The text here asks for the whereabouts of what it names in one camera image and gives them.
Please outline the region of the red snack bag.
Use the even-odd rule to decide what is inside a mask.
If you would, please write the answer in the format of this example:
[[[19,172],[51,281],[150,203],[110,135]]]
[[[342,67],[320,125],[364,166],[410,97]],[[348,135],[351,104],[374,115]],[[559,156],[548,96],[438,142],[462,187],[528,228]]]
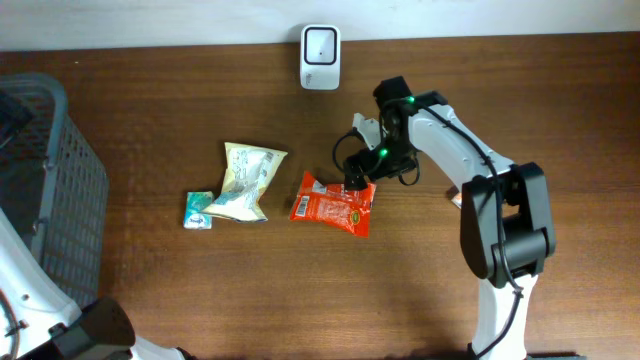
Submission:
[[[375,192],[375,184],[367,184],[364,190],[347,190],[343,184],[323,185],[305,171],[289,219],[324,223],[367,238]]]

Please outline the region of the orange small box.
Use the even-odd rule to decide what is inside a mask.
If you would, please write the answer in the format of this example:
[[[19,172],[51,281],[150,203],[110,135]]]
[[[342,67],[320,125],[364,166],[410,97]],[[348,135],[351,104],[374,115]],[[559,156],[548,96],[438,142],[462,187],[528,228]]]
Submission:
[[[462,207],[462,194],[458,192],[452,199],[452,203],[456,205],[458,208]]]

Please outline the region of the cream snack bag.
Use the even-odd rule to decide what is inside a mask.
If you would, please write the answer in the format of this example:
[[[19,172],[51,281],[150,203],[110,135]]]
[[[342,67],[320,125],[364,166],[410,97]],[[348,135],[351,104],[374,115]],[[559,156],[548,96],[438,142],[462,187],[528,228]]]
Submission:
[[[286,151],[225,143],[227,168],[219,196],[201,213],[240,223],[266,222],[259,200],[271,184]]]

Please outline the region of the teal tissue pack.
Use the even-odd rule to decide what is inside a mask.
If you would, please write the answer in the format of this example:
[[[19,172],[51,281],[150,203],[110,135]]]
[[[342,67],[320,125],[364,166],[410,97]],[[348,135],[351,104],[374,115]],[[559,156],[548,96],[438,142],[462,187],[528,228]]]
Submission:
[[[212,216],[203,210],[213,203],[211,191],[188,192],[183,227],[190,230],[209,230],[212,228]]]

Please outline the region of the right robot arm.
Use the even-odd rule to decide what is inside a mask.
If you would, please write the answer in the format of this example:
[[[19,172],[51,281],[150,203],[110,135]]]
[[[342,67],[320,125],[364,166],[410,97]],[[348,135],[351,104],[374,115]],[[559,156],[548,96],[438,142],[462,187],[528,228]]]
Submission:
[[[373,91],[379,114],[354,117],[364,148],[338,163],[348,190],[402,179],[429,157],[461,195],[460,246],[479,280],[472,359],[525,359],[528,303],[556,238],[547,180],[534,162],[518,165],[469,130],[437,91],[411,92],[401,76]]]

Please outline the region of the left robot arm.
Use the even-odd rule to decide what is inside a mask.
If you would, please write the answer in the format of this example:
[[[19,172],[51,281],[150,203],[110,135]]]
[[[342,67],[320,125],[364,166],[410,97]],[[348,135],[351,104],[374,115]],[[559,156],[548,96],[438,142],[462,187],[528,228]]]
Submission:
[[[45,274],[2,215],[1,357],[188,360],[194,356],[138,336],[124,309],[110,297],[80,308]]]

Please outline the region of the white barcode scanner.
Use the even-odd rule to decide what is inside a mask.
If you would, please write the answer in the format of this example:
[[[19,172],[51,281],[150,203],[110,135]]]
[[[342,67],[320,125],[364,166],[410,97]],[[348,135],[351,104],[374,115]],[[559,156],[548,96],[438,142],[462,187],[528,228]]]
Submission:
[[[333,91],[340,85],[341,32],[334,25],[309,24],[300,33],[300,84]]]

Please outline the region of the grey plastic mesh basket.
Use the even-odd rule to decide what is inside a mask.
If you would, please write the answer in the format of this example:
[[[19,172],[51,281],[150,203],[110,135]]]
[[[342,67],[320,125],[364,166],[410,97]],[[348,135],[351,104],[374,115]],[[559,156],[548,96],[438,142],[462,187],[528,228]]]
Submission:
[[[1,208],[49,278],[80,307],[98,297],[109,178],[68,114],[64,87],[1,79]]]

